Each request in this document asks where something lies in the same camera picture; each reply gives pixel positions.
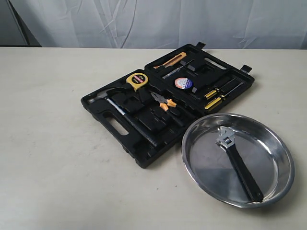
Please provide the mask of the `black plastic tool case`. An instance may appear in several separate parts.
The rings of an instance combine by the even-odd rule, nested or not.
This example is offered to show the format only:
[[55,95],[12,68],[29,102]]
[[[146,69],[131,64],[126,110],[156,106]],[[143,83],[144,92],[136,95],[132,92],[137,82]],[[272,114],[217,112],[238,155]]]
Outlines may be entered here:
[[[167,68],[154,69],[178,55],[185,52],[187,56],[178,63]],[[193,61],[179,72],[166,79],[162,77],[190,60]],[[84,96],[81,104],[92,117],[101,123],[113,137],[122,145],[123,149],[135,160],[141,168],[146,168],[156,159],[168,151],[174,144],[181,141],[189,125],[195,120],[221,110],[225,105],[245,92],[254,83],[250,76],[251,67],[243,65],[241,68],[214,57],[204,51],[204,44],[186,44],[160,58],[148,63],[143,69],[137,69],[110,84]],[[126,78],[133,73],[145,73],[149,82],[137,92],[128,90]],[[176,78],[186,77],[192,80],[193,86],[188,90],[180,90],[174,86]],[[211,90],[223,86],[230,80],[231,83],[224,86],[219,93],[210,99],[204,96]],[[210,110],[204,107],[221,94],[225,95],[239,83],[244,84],[232,91],[221,103]],[[127,113],[132,115],[144,126],[159,142],[154,147],[141,134],[137,132],[126,119],[106,100],[99,99],[94,103],[88,103],[88,99],[95,97],[100,91],[112,87],[121,87],[112,90],[108,95]],[[166,99],[176,103],[175,108],[170,108],[183,123],[180,127],[173,119],[159,107],[159,103],[152,97],[151,92],[160,94]]]

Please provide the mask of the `adjustable wrench black handle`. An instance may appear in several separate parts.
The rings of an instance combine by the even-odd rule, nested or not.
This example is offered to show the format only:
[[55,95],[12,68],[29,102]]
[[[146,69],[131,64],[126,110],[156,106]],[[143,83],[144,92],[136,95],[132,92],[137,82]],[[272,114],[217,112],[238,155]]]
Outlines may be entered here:
[[264,199],[263,192],[236,148],[235,132],[231,128],[225,126],[218,127],[218,132],[219,137],[216,139],[215,143],[226,152],[245,193],[252,202],[262,202]]

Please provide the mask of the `orange black pliers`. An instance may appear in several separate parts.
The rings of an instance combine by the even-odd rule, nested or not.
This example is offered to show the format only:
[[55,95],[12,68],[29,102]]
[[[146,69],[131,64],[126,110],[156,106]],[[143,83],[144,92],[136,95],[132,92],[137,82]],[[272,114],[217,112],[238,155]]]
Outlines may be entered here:
[[159,107],[162,108],[174,122],[176,122],[180,127],[184,126],[184,123],[170,110],[171,107],[175,108],[176,103],[174,103],[171,99],[166,99],[155,92],[151,92],[151,95],[159,103]]

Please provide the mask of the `yellow tape measure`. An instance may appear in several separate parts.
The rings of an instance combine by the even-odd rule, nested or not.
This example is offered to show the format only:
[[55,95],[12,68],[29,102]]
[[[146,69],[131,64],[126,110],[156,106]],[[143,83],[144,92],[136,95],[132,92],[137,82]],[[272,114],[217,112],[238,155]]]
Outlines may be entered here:
[[130,74],[126,78],[126,84],[128,90],[134,90],[137,92],[140,88],[145,86],[149,82],[149,78],[145,73],[136,72]]

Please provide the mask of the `black electrical tape roll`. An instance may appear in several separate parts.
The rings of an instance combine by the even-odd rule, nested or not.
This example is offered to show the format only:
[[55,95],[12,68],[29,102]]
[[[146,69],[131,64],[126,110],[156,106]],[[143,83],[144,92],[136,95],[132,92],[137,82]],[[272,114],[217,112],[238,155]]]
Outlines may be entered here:
[[180,77],[174,80],[174,86],[180,90],[188,90],[192,88],[193,82],[189,78]]

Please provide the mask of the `voltage tester pen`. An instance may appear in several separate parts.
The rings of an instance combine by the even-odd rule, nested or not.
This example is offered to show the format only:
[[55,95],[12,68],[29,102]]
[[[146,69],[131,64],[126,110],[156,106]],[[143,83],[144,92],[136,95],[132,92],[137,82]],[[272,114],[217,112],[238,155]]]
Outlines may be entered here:
[[175,70],[171,71],[170,73],[164,75],[164,76],[162,77],[162,79],[166,79],[166,78],[170,77],[171,75],[173,75],[173,74],[179,72],[182,68],[184,68],[186,65],[188,65],[188,64],[191,63],[192,61],[193,61],[193,59],[190,60],[189,62],[185,63],[183,66],[178,67],[178,68],[176,68]]

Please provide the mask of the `yellow black screwdriver upper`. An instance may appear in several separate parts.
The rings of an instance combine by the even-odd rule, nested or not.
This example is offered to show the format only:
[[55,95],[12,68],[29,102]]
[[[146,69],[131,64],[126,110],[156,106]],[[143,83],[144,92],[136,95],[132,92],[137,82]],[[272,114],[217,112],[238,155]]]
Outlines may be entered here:
[[228,81],[227,83],[225,83],[223,86],[221,86],[221,87],[219,87],[219,88],[215,88],[215,89],[211,90],[210,92],[208,92],[207,94],[205,94],[204,98],[207,99],[207,100],[210,99],[210,98],[212,98],[212,97],[215,96],[217,93],[219,93],[219,92],[221,91],[221,89],[222,89],[224,86],[226,86],[227,84],[231,83],[232,81],[234,81],[234,79]]

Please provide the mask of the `yellow black screwdriver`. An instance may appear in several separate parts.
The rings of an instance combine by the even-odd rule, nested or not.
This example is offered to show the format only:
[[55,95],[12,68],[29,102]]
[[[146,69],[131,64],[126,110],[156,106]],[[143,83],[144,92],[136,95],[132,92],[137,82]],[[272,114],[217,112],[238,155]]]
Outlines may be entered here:
[[236,87],[234,87],[232,90],[230,90],[228,93],[226,93],[225,95],[221,94],[220,96],[216,97],[215,99],[213,99],[211,102],[209,102],[204,109],[205,110],[210,110],[212,109],[215,105],[220,104],[223,100],[225,100],[225,98],[234,90],[236,90],[238,87],[240,87],[241,85],[243,85],[244,83],[241,82],[239,83]]
[[223,86],[221,86],[221,87],[219,87],[219,88],[215,88],[215,89],[211,90],[210,92],[208,92],[207,94],[205,94],[204,98],[207,99],[207,100],[210,99],[210,98],[212,98],[212,97],[215,96],[217,93],[219,93],[219,92],[221,91],[221,89],[222,89],[224,86],[226,86],[227,84],[231,83],[232,81],[234,81],[234,79],[228,81],[227,83],[225,83]]

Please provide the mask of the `yellow black screwdriver lower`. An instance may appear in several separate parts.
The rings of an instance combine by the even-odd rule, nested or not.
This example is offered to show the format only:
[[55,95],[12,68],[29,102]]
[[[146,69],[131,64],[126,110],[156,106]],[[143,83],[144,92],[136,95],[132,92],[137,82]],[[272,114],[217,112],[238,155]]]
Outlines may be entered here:
[[220,96],[216,97],[215,99],[213,99],[211,102],[209,102],[204,109],[205,110],[210,110],[212,109],[215,105],[220,104],[223,100],[225,100],[225,98],[234,90],[236,90],[238,87],[240,87],[241,85],[243,85],[244,83],[241,82],[239,83],[236,87],[234,87],[232,90],[230,90],[228,93],[226,93],[225,95],[221,94]]

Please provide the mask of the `yellow utility knife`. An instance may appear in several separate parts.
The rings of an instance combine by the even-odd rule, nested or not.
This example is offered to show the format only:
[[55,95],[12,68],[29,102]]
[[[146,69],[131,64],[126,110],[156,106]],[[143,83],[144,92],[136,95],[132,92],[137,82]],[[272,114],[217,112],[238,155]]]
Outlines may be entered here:
[[154,69],[159,69],[159,68],[162,68],[162,67],[167,68],[169,66],[173,66],[174,64],[178,63],[183,58],[185,58],[186,56],[187,56],[187,54],[185,52],[181,52],[178,55],[175,55],[173,58],[171,58],[167,62],[165,62],[164,64],[159,65],[159,66],[155,66]]

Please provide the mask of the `white backdrop cloth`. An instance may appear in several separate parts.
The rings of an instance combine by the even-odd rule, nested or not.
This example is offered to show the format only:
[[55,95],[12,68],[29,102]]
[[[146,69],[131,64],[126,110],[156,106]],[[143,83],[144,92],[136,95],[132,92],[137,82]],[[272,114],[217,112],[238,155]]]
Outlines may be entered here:
[[304,0],[3,0],[0,44],[306,49]]

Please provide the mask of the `round stainless steel tray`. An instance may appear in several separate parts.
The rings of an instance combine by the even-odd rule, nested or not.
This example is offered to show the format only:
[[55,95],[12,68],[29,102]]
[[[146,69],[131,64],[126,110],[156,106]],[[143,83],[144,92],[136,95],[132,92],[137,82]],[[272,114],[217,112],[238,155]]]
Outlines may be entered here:
[[244,115],[215,113],[196,120],[181,147],[185,168],[198,187],[238,208],[274,204],[294,182],[295,164],[285,143]]

